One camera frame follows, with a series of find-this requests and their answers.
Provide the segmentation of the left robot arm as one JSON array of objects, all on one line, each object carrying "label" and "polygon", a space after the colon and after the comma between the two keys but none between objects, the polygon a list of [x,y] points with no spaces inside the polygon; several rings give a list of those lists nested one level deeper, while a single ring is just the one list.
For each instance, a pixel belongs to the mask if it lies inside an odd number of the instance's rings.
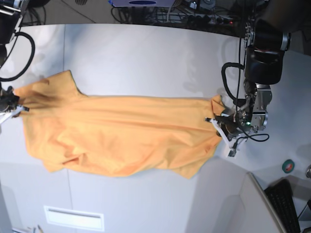
[{"label": "left robot arm", "polygon": [[[271,86],[281,79],[285,52],[292,33],[303,23],[311,10],[309,0],[246,0],[244,20],[244,62],[225,63],[221,75],[226,93],[235,110],[228,116],[216,116],[219,134],[228,140],[241,134],[265,129],[267,106],[272,100]],[[233,95],[228,87],[226,69],[237,68],[244,74],[244,98]]]}]

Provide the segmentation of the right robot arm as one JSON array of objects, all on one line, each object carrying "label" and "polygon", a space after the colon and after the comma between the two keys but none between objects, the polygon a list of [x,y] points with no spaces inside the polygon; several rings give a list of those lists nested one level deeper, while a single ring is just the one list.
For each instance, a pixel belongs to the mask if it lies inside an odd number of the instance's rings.
[{"label": "right robot arm", "polygon": [[[35,42],[33,38],[20,31],[22,20],[29,5],[28,0],[2,0],[0,2],[0,66],[2,67],[9,58],[6,45],[14,38],[24,37],[31,44],[31,54],[25,67],[15,76],[11,78],[1,78],[0,82],[12,82],[21,77],[29,68],[35,56]],[[7,90],[0,89],[0,113],[6,114],[17,110],[19,97],[13,93],[13,88],[10,86]]]}]

